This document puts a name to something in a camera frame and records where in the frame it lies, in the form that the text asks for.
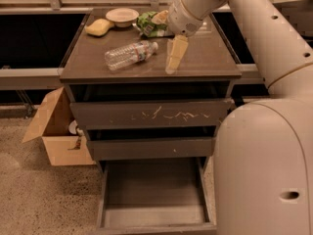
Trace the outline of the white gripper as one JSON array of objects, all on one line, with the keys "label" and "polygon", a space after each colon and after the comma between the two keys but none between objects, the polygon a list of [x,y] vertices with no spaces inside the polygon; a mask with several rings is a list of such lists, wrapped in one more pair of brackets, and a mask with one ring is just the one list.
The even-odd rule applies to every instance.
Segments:
[{"label": "white gripper", "polygon": [[202,26],[206,7],[203,0],[175,0],[168,11],[156,13],[152,22],[166,24],[176,36],[167,41],[165,72],[174,74],[183,59],[189,42],[189,36],[194,35]]}]

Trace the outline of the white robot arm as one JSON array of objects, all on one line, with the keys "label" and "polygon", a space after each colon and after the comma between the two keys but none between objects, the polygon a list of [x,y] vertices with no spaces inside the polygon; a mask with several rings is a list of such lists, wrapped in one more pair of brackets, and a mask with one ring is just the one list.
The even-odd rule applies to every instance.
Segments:
[{"label": "white robot arm", "polygon": [[229,5],[270,94],[232,111],[214,148],[217,235],[313,235],[313,52],[269,0],[175,0],[191,36]]}]

